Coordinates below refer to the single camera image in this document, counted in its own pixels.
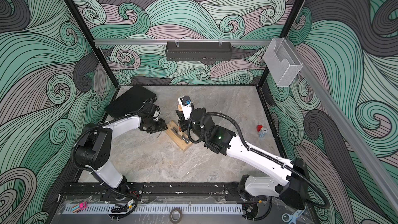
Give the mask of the wooden board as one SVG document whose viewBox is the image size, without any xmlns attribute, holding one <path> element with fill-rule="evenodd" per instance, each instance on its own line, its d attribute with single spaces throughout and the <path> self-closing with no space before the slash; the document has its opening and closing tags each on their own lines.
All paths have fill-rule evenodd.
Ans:
<svg viewBox="0 0 398 224">
<path fill-rule="evenodd" d="M 189 141 L 188 136 L 179 130 L 179 126 L 174 121 L 170 121 L 166 125 L 166 134 L 181 151 L 186 151 L 193 145 Z"/>
</svg>

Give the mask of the wooden handle claw hammer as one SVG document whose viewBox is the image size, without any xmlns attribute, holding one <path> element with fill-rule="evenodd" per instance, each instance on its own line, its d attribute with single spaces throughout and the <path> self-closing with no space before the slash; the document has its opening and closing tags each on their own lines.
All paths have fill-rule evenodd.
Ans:
<svg viewBox="0 0 398 224">
<path fill-rule="evenodd" d="M 189 139 L 184 135 L 184 132 L 188 129 L 188 121 L 185 120 L 181 105 L 177 105 L 176 114 L 178 116 L 178 129 L 173 128 L 173 132 L 179 139 L 189 144 Z"/>
</svg>

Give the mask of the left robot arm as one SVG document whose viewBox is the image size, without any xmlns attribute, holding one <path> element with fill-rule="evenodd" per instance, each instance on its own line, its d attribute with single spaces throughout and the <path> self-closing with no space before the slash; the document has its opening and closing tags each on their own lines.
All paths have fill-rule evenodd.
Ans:
<svg viewBox="0 0 398 224">
<path fill-rule="evenodd" d="M 98 182 L 114 193 L 126 196 L 130 190 L 127 180 L 110 161 L 112 141 L 135 129 L 149 134 L 167 130 L 165 120 L 159 117 L 160 113 L 154 100 L 148 99 L 135 111 L 111 121 L 86 125 L 71 149 L 72 163 L 75 167 L 92 173 Z"/>
</svg>

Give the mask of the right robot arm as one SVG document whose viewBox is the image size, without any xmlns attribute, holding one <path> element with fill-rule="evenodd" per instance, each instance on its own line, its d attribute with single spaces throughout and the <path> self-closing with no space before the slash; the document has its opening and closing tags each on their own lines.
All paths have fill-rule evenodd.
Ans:
<svg viewBox="0 0 398 224">
<path fill-rule="evenodd" d="M 243 176 L 243 192 L 252 197 L 276 197 L 296 209 L 304 209 L 307 204 L 320 209 L 330 207 L 326 195 L 311 182 L 302 159 L 282 158 L 246 142 L 238 123 L 226 114 L 195 109 L 191 104 L 179 105 L 176 114 L 190 142 L 203 143 L 216 154 L 238 159 L 265 173 L 264 177 Z"/>
</svg>

